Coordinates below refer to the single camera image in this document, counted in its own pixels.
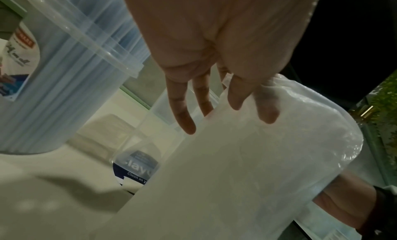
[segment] plastic bag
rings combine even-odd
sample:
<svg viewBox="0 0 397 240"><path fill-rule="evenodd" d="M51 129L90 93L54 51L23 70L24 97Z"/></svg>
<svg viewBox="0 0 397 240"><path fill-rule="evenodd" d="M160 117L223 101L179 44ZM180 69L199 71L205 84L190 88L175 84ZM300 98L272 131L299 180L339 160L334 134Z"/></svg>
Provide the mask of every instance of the plastic bag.
<svg viewBox="0 0 397 240"><path fill-rule="evenodd" d="M287 79L266 86L280 116L259 120L252 96L218 107L96 240L277 239L360 152L359 127L342 108Z"/></svg>

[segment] container rim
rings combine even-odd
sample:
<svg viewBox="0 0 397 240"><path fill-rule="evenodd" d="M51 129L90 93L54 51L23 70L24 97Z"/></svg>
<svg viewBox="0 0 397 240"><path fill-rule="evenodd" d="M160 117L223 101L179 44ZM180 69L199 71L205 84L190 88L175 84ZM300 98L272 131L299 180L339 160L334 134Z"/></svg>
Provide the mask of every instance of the container rim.
<svg viewBox="0 0 397 240"><path fill-rule="evenodd" d="M143 64L69 0L28 1L59 28L89 50L108 61L115 68L133 78L139 76Z"/></svg>

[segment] product label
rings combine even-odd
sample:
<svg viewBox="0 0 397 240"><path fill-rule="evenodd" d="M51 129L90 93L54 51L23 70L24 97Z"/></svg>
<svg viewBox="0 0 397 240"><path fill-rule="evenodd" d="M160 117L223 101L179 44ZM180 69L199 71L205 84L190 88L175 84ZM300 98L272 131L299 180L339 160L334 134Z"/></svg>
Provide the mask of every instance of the product label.
<svg viewBox="0 0 397 240"><path fill-rule="evenodd" d="M135 151L127 157L117 159L113 163L113 171L115 176L124 179L128 177L141 184L145 184L152 176L157 161L150 155Z"/></svg>
<svg viewBox="0 0 397 240"><path fill-rule="evenodd" d="M23 22L15 30L0 56L0 94L14 101L40 61L40 49Z"/></svg>

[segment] translucent plastic bag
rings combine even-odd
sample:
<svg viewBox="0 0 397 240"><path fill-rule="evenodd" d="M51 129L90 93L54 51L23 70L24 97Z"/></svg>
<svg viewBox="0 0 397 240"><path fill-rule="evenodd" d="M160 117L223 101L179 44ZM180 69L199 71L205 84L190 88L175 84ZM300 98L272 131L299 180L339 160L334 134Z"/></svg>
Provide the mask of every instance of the translucent plastic bag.
<svg viewBox="0 0 397 240"><path fill-rule="evenodd" d="M240 111L227 93L95 239L273 240L360 152L355 121L320 94L287 79L274 124L250 96Z"/></svg>

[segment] stacked plastic containers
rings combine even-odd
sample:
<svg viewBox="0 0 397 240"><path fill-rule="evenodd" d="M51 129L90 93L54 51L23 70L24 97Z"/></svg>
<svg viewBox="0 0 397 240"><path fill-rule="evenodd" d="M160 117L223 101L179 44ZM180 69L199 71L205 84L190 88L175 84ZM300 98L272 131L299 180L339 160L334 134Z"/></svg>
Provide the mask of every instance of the stacked plastic containers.
<svg viewBox="0 0 397 240"><path fill-rule="evenodd" d="M150 55L123 0L28 0L40 61L15 101L0 96L0 152L65 143Z"/></svg>
<svg viewBox="0 0 397 240"><path fill-rule="evenodd" d="M210 101L213 107L219 102L219 98L211 91ZM204 117L191 86L186 94L186 102L194 123L199 125ZM113 170L118 182L124 185L124 180L129 178L144 185L185 136L186 133L174 118L167 92L164 91L145 119L116 151Z"/></svg>

